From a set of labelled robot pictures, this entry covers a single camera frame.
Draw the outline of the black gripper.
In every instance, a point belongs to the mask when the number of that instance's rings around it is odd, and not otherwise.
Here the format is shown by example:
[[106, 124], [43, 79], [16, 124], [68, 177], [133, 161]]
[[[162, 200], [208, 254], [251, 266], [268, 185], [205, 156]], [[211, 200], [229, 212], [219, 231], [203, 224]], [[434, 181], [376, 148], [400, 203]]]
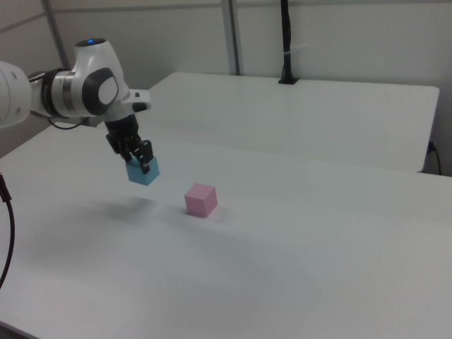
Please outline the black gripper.
[[150, 162], [154, 158], [152, 144], [141, 141], [138, 135], [138, 122], [134, 114], [116, 120], [106, 121], [107, 141], [116, 154], [120, 154], [125, 163], [132, 159], [143, 174], [150, 171]]

